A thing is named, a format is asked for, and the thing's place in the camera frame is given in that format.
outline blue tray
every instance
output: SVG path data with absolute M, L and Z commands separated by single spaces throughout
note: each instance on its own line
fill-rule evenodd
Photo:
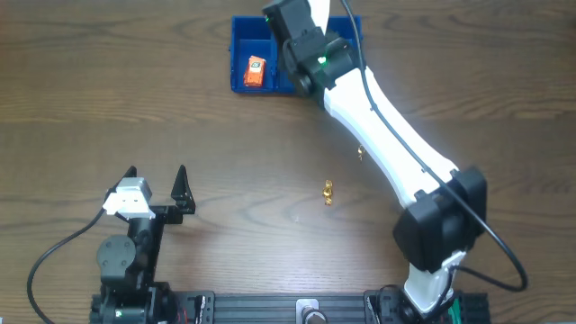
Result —
M 360 16 L 355 17 L 356 26 L 362 36 Z M 347 16 L 328 19 L 328 29 L 337 32 L 355 47 L 352 23 Z M 294 94 L 294 85 L 285 72 L 278 69 L 278 47 L 264 17 L 233 16 L 230 51 L 230 87 L 239 94 Z M 250 56 L 266 60 L 262 87 L 244 86 L 244 71 Z

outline wooden tabletop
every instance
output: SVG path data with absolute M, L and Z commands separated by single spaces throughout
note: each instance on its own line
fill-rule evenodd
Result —
M 362 292 L 401 284 L 395 195 L 312 101 L 230 91 L 230 17 L 264 0 L 0 2 L 0 318 L 39 323 L 25 281 L 134 165 L 170 203 L 187 166 L 198 212 L 166 227 L 157 280 L 216 293 Z M 492 227 L 530 276 L 488 292 L 493 322 L 576 319 L 576 6 L 571 1 L 354 1 L 382 90 L 433 147 L 489 181 Z M 333 1 L 333 14 L 342 14 Z M 325 181 L 334 205 L 324 205 Z M 51 256 L 34 292 L 85 323 L 103 217 Z M 483 235 L 465 263 L 517 283 Z

